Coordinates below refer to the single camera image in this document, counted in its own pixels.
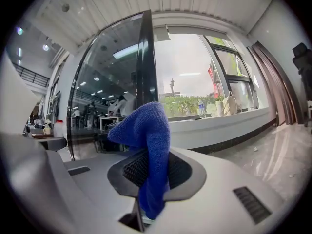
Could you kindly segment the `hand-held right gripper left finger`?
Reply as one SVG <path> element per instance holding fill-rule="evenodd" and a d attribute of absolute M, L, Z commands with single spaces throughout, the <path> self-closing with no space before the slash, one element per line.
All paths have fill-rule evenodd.
<path fill-rule="evenodd" d="M 142 150 L 114 164 L 108 170 L 108 180 L 122 196 L 138 197 L 139 189 L 149 174 L 148 151 Z"/>

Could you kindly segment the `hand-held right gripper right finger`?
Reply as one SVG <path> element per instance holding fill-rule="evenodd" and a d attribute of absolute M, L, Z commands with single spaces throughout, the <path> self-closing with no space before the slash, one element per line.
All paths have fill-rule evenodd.
<path fill-rule="evenodd" d="M 168 161 L 169 190 L 163 200 L 171 202 L 190 199 L 203 187 L 206 178 L 206 170 L 199 162 L 171 148 Z"/>

